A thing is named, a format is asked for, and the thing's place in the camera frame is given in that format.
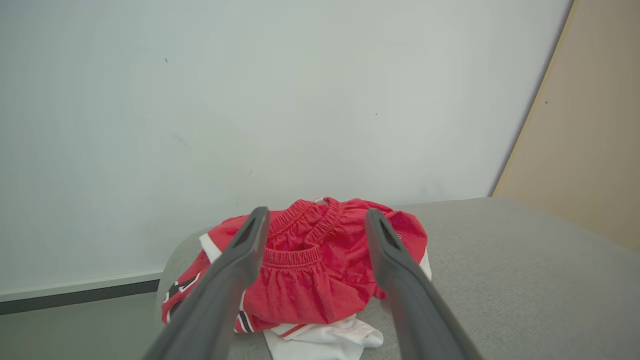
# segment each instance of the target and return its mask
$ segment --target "clothing pile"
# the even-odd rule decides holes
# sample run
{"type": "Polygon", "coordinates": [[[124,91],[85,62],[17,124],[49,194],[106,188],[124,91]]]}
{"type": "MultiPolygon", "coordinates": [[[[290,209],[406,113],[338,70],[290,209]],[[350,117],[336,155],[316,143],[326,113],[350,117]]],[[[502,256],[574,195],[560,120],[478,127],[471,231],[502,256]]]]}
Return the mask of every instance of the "clothing pile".
{"type": "MultiPolygon", "coordinates": [[[[240,301],[235,332],[264,331],[274,360],[357,360],[365,347],[382,345],[382,333],[355,317],[372,296],[385,298],[369,258],[370,208],[385,214],[431,279],[427,234],[415,216],[360,199],[298,200],[271,211],[262,267],[240,301]]],[[[202,251],[164,298],[165,323],[246,219],[230,218],[200,237],[202,251]]]]}

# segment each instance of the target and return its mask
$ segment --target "gray table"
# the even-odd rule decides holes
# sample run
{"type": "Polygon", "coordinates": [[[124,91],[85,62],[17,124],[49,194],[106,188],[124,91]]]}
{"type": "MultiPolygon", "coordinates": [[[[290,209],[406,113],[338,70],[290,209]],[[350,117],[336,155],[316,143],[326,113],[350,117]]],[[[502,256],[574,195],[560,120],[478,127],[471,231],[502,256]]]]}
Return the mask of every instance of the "gray table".
{"type": "MultiPolygon", "coordinates": [[[[396,206],[429,235],[433,284],[485,359],[640,359],[640,256],[508,199],[396,206]]],[[[200,252],[189,236],[157,294],[200,252]]],[[[385,343],[367,359],[399,359],[390,313],[371,299],[358,314],[385,343]]],[[[262,334],[236,334],[229,359],[271,359],[262,334]]]]}

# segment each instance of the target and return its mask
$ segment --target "white fabric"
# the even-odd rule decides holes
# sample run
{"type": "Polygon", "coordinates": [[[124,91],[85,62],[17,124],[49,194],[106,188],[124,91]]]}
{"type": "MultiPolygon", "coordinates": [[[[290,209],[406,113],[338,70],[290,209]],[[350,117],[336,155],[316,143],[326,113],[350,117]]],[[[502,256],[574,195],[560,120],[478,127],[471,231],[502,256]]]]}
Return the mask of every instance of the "white fabric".
{"type": "Polygon", "coordinates": [[[427,279],[431,281],[431,265],[429,265],[429,254],[427,254],[427,249],[424,249],[424,256],[422,257],[422,260],[420,260],[419,265],[425,275],[427,275],[427,279]]]}
{"type": "Polygon", "coordinates": [[[317,199],[314,199],[314,202],[320,205],[329,205],[329,203],[324,199],[324,197],[319,197],[317,199]]]}
{"type": "Polygon", "coordinates": [[[205,254],[207,254],[209,262],[212,264],[220,257],[220,255],[222,255],[222,251],[220,251],[216,244],[211,241],[209,233],[204,233],[204,235],[200,237],[200,245],[202,246],[202,250],[204,250],[205,254]]]}
{"type": "Polygon", "coordinates": [[[384,340],[380,331],[355,315],[326,325],[305,325],[284,338],[277,333],[295,327],[284,324],[264,331],[273,360],[358,360],[364,348],[378,347],[384,340]]]}

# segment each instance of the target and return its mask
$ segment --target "black stripe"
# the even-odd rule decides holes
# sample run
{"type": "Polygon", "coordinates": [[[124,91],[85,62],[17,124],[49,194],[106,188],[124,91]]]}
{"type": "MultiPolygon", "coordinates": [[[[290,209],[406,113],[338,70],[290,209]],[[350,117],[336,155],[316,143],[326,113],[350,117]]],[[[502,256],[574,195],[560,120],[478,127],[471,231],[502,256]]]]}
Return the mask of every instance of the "black stripe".
{"type": "Polygon", "coordinates": [[[169,299],[172,298],[175,294],[178,293],[178,291],[180,290],[180,288],[182,287],[186,287],[187,285],[191,284],[192,282],[194,282],[196,280],[196,277],[198,277],[198,275],[200,275],[200,273],[198,272],[196,275],[194,275],[192,278],[187,279],[185,281],[182,281],[180,284],[176,285],[175,282],[171,285],[171,288],[169,288],[169,299]]]}
{"type": "MultiPolygon", "coordinates": [[[[240,319],[240,313],[238,313],[238,316],[236,316],[236,321],[238,321],[238,319],[240,319]]],[[[248,332],[248,331],[244,328],[244,324],[242,323],[242,319],[240,319],[240,329],[242,329],[242,331],[239,331],[239,332],[248,332]]]]}
{"type": "Polygon", "coordinates": [[[0,302],[0,315],[47,309],[48,307],[80,304],[82,302],[112,299],[114,297],[123,297],[135,294],[154,293],[158,288],[159,282],[160,280],[151,280],[136,282],[134,284],[112,286],[110,288],[76,291],[74,293],[0,302]]]}
{"type": "Polygon", "coordinates": [[[246,316],[244,315],[244,311],[240,310],[240,320],[242,320],[242,323],[244,324],[244,328],[247,332],[253,332],[251,331],[251,328],[249,327],[249,321],[246,319],[246,316]]]}

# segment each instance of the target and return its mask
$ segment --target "beige wall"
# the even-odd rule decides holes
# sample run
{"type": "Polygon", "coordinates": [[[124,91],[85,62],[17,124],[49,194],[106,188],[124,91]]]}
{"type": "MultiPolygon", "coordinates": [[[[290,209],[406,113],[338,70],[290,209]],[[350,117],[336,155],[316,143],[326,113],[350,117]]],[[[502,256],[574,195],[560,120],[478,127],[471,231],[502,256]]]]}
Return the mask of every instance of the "beige wall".
{"type": "Polygon", "coordinates": [[[493,193],[640,252],[640,1],[573,4],[493,193]]]}

